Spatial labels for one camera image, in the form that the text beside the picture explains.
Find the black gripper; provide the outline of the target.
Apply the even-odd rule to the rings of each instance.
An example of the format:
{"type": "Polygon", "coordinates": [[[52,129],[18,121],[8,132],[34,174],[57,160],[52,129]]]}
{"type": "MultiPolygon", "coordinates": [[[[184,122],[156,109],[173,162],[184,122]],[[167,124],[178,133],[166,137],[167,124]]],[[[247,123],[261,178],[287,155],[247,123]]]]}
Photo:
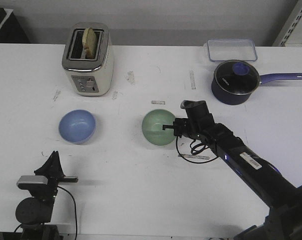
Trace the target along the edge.
{"type": "Polygon", "coordinates": [[[163,125],[162,129],[173,129],[174,136],[187,138],[201,138],[204,131],[213,126],[215,121],[212,114],[200,118],[176,118],[173,125],[163,125]]]}
{"type": "Polygon", "coordinates": [[[47,161],[40,168],[34,171],[34,174],[36,176],[43,175],[48,178],[47,186],[30,190],[31,196],[38,200],[53,200],[57,195],[59,183],[78,182],[77,176],[65,176],[58,151],[53,151],[47,161]],[[55,172],[55,163],[57,176],[59,177],[53,177],[55,172]]]}

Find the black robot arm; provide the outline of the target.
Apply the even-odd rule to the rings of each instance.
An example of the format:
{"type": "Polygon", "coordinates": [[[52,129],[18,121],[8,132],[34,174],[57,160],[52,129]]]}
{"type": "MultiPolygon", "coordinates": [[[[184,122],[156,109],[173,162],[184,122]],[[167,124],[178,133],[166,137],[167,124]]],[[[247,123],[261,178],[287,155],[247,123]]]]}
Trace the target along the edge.
{"type": "Polygon", "coordinates": [[[233,132],[212,115],[200,121],[176,118],[172,125],[175,136],[199,140],[224,162],[269,207],[269,214],[260,226],[251,226],[234,239],[238,240],[302,240],[302,185],[293,186],[268,161],[260,158],[233,132]]]}
{"type": "Polygon", "coordinates": [[[53,151],[47,161],[33,175],[23,175],[17,187],[27,190],[30,197],[22,200],[15,211],[19,227],[23,229],[21,240],[63,240],[56,225],[49,224],[58,189],[69,194],[74,204],[75,238],[78,236],[77,206],[74,196],[60,183],[76,183],[78,178],[66,176],[62,170],[59,152],[53,151]]]}

